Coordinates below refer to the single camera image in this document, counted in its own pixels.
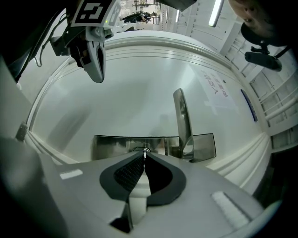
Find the white surface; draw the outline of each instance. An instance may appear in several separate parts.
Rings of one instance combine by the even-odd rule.
[[[61,179],[71,179],[76,176],[80,176],[83,174],[83,171],[80,169],[72,170],[69,172],[64,172],[60,174]]]
[[[42,154],[48,154],[52,157],[53,161],[59,165],[62,164],[76,164],[78,161],[69,158],[65,156],[64,154],[56,151],[54,148],[50,147],[47,143],[42,141],[40,138],[38,138],[37,135],[32,133],[31,131],[27,132],[27,135],[25,137],[25,141],[28,142],[30,145],[34,145],[33,148]]]
[[[0,136],[14,138],[30,112],[30,103],[17,87],[0,56]]]
[[[173,92],[180,87],[188,103],[193,133],[214,133],[217,157],[211,161],[235,153],[262,132],[230,70],[178,49],[140,46],[125,50],[107,52],[107,74],[102,84],[92,82],[82,69],[57,80],[42,101],[33,132],[57,151],[81,162],[91,158],[94,135],[178,136]],[[217,108],[215,116],[204,103],[208,92],[189,65],[198,69],[213,66],[226,80],[239,113]]]
[[[211,174],[208,176],[207,172],[211,171],[199,170],[194,164],[185,161],[164,159],[182,169],[187,179],[186,187],[171,204],[148,207],[146,215],[131,232],[131,236],[151,238],[162,234],[162,237],[218,238],[230,234],[233,227],[211,197],[217,191],[224,191],[251,218],[262,213],[263,209],[257,201],[240,197],[245,192],[239,191],[237,187],[232,192],[233,186],[228,189],[223,178],[215,180]]]

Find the white panel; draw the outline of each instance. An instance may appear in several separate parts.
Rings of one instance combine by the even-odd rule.
[[[221,43],[221,47],[218,49],[218,52],[222,55],[226,55],[233,42],[235,41],[236,36],[239,34],[241,25],[229,21],[230,25],[227,26],[227,30],[224,31],[224,37]]]
[[[266,83],[266,78],[263,73],[260,73],[253,83],[251,83],[251,87],[255,91],[256,95],[262,99],[263,97],[266,97],[271,91],[272,88],[268,86],[268,83]]]
[[[144,46],[141,49],[140,56],[122,54],[127,58],[108,60],[101,84],[92,82],[82,69],[56,81],[42,101],[33,132],[78,161],[90,160],[96,134],[178,136],[173,92],[180,87],[185,92],[193,133],[214,133],[216,159],[236,152],[262,132],[259,123],[253,121],[236,79],[219,74],[238,110],[217,108],[214,115],[213,109],[204,104],[208,92],[189,63],[178,60],[175,54],[171,58],[162,54],[146,57]]]
[[[289,149],[292,149],[292,148],[297,147],[297,146],[298,146],[298,142],[294,142],[294,143],[291,143],[291,144],[287,144],[283,147],[275,148],[275,149],[272,150],[272,153],[289,150]]]
[[[281,133],[285,130],[290,129],[291,127],[294,127],[297,125],[298,122],[298,113],[292,115],[290,118],[283,120],[282,122],[279,122],[278,124],[269,127],[269,135],[276,135],[278,133]]]
[[[200,21],[200,19],[196,19],[196,21],[194,22],[194,26],[192,29],[204,32],[209,34],[211,37],[216,37],[219,38],[220,40],[222,40],[224,38],[224,31],[217,31],[214,30],[213,27],[210,27],[205,24],[202,24],[202,22]]]
[[[290,142],[288,141],[288,135],[289,135],[288,130],[281,132],[279,134],[273,135],[272,136],[272,147],[279,148],[279,147],[283,147],[283,146],[289,144]]]
[[[291,99],[290,97],[283,101],[283,105],[289,102]],[[297,112],[297,103],[294,106],[291,106],[288,110],[285,110],[285,114],[287,117],[294,115]]]
[[[256,97],[256,94],[254,93],[253,88],[245,80],[245,77],[237,70],[237,68],[234,65],[232,65],[231,69],[232,69],[232,72],[237,76],[241,84],[244,86],[247,95],[250,97],[250,100],[255,108],[255,111],[258,117],[258,122],[260,123],[262,130],[268,133],[268,123],[263,113],[262,106],[259,103],[259,100]]]
[[[270,128],[273,128],[275,124],[282,122],[284,120],[284,118],[285,118],[285,115],[283,113],[281,113],[280,115],[270,119],[268,121]]]
[[[258,185],[262,181],[266,169],[268,167],[270,157],[271,157],[271,142],[268,141],[266,148],[264,149],[261,158],[258,160],[256,167],[253,169],[253,172],[249,175],[246,181],[242,184],[242,189],[247,191],[249,194],[253,195],[253,193],[258,188]]]
[[[208,45],[209,47],[215,50],[219,48],[221,43],[221,40],[219,38],[216,38],[214,36],[211,36],[210,34],[196,29],[192,29],[190,37],[199,40],[200,42]]]
[[[211,197],[220,207],[226,219],[235,230],[240,229],[242,226],[247,225],[250,222],[248,217],[231,202],[230,198],[227,197],[224,192],[215,192],[211,195]]]
[[[83,171],[80,169],[72,170],[72,171],[67,171],[60,173],[61,179],[71,179],[73,177],[77,177],[83,174]]]
[[[186,50],[175,49],[172,47],[165,47],[165,46],[146,46],[146,49],[143,46],[127,46],[120,49],[111,49],[107,54],[107,60],[119,59],[126,57],[135,57],[139,56],[142,57],[146,53],[147,56],[150,57],[166,57],[172,59],[183,60],[186,62],[191,62],[195,64],[200,64],[202,66],[206,66],[208,68],[214,68],[215,70],[220,71],[223,74],[231,77],[236,82],[239,82],[237,78],[234,77],[233,73],[223,66],[220,63],[214,62],[213,60],[207,58],[203,55],[198,55],[195,53],[191,53]]]
[[[242,74],[246,77],[247,75],[250,74],[251,71],[254,70],[255,67],[256,67],[255,64],[247,62],[246,67],[244,69],[240,68],[240,70],[242,71]]]
[[[246,65],[247,61],[244,58],[244,55],[242,53],[236,54],[234,59],[232,60],[232,63],[238,68],[242,69]]]
[[[257,65],[253,70],[245,77],[245,79],[251,83],[263,70],[264,67]]]
[[[234,59],[234,55],[237,53],[237,49],[234,47],[231,47],[225,56],[229,61],[232,61]]]
[[[184,16],[183,13],[180,14],[179,17],[179,21],[178,21],[178,26],[183,26],[186,27],[187,26],[187,22],[188,22],[188,17]]]
[[[232,10],[232,8],[230,7],[230,4],[228,3],[228,1],[224,1],[221,14],[225,18],[233,18],[233,16],[231,16],[231,15],[235,15],[235,13]]]
[[[178,26],[177,33],[181,34],[181,35],[185,35],[186,34],[186,27],[185,26]]]
[[[279,84],[282,83],[281,77],[271,69],[264,68],[263,74],[269,80],[273,88],[277,87]]]
[[[298,87],[298,71],[296,70],[294,73],[290,74],[289,77],[284,78],[287,80],[285,83],[285,87],[289,92],[292,92],[295,88]]]
[[[14,138],[21,123],[26,122],[30,108],[0,55],[0,136]]]

